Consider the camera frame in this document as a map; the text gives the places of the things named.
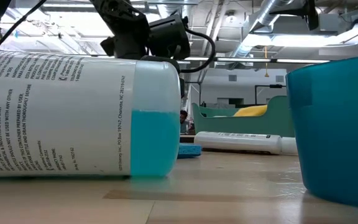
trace black cable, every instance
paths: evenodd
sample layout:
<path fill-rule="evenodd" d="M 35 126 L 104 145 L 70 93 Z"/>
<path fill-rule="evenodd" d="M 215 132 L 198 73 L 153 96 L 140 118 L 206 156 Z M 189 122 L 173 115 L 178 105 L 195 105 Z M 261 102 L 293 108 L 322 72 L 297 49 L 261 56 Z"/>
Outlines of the black cable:
<path fill-rule="evenodd" d="M 36 4 L 28 13 L 26 13 L 23 17 L 21 17 L 13 26 L 6 32 L 6 34 L 1 38 L 0 40 L 0 46 L 1 44 L 13 33 L 13 31 L 23 22 L 27 19 L 27 16 L 31 15 L 33 12 L 35 12 L 39 7 L 42 6 L 43 3 L 45 3 L 47 0 L 41 0 Z"/>
<path fill-rule="evenodd" d="M 339 17 L 343 20 L 343 21 L 345 21 L 345 22 L 347 22 L 347 23 L 353 23 L 352 21 L 347 21 L 347 20 L 345 20 L 345 18 L 343 18 L 343 15 L 339 15 Z"/>
<path fill-rule="evenodd" d="M 173 15 L 175 15 L 175 13 L 177 13 L 177 12 L 178 12 L 178 9 L 175 10 L 173 13 L 171 13 L 169 16 L 173 16 Z"/>
<path fill-rule="evenodd" d="M 207 35 L 199 33 L 199 32 L 195 32 L 193 30 L 190 30 L 189 28 L 185 27 L 186 32 L 188 32 L 189 34 L 193 34 L 196 35 L 198 37 L 202 37 L 205 38 L 206 40 L 208 40 L 208 42 L 211 44 L 211 55 L 209 56 L 209 58 L 207 59 L 207 61 L 205 61 L 204 64 L 202 64 L 201 66 L 197 67 L 197 68 L 192 68 L 192 69 L 182 69 L 180 70 L 180 72 L 183 73 L 192 73 L 192 72 L 198 72 L 204 68 L 206 68 L 215 58 L 216 55 L 216 49 L 215 49 L 215 43 L 214 41 Z"/>

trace wooden table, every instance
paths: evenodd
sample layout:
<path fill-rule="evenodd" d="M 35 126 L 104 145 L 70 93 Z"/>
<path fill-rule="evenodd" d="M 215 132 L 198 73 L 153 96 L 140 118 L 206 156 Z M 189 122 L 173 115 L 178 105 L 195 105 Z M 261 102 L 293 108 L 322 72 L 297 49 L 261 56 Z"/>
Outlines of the wooden table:
<path fill-rule="evenodd" d="M 0 180 L 0 223 L 351 223 L 310 195 L 293 156 L 204 152 L 163 179 Z"/>

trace yellow object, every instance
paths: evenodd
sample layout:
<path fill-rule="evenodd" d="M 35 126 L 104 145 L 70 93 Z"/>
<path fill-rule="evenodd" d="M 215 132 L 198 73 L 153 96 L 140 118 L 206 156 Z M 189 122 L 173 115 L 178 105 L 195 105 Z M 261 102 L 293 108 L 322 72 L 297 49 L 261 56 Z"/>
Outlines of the yellow object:
<path fill-rule="evenodd" d="M 239 109 L 234 116 L 262 116 L 266 113 L 267 105 L 250 106 Z"/>

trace blue cup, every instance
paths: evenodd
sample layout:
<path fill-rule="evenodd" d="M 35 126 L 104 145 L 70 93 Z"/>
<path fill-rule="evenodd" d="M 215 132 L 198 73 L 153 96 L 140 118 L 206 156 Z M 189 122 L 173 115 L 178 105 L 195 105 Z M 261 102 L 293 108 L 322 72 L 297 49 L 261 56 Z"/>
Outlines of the blue cup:
<path fill-rule="evenodd" d="M 287 85 L 305 187 L 358 206 L 358 58 L 298 69 Z"/>

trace green container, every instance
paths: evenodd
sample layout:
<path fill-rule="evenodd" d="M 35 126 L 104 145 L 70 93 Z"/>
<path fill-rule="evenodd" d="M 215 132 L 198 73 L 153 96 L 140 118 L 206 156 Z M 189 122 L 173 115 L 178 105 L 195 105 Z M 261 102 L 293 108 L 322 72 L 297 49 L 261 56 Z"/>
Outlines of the green container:
<path fill-rule="evenodd" d="M 193 103 L 196 132 L 212 131 L 244 134 L 276 134 L 295 137 L 286 96 L 273 97 L 262 116 L 233 117 L 238 109 L 202 108 Z"/>

